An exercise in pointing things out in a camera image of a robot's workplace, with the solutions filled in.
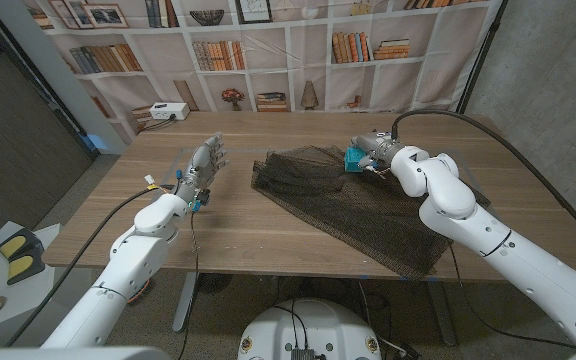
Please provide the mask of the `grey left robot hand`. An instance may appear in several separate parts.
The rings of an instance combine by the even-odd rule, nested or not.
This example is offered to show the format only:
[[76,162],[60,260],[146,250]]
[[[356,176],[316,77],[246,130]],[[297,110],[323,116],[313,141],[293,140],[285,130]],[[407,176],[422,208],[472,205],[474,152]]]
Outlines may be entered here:
[[216,132],[195,149],[175,189],[177,197],[191,202],[198,192],[211,185],[215,175],[230,163],[228,159],[224,160],[223,145],[223,134]]

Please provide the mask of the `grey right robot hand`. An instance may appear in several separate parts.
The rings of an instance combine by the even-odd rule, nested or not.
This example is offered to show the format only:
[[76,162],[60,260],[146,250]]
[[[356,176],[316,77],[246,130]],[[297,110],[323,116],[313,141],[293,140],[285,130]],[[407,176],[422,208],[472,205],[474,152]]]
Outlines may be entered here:
[[358,161],[358,167],[362,170],[378,161],[390,164],[395,154],[403,148],[389,132],[370,132],[355,136],[351,139],[351,146],[364,153]]

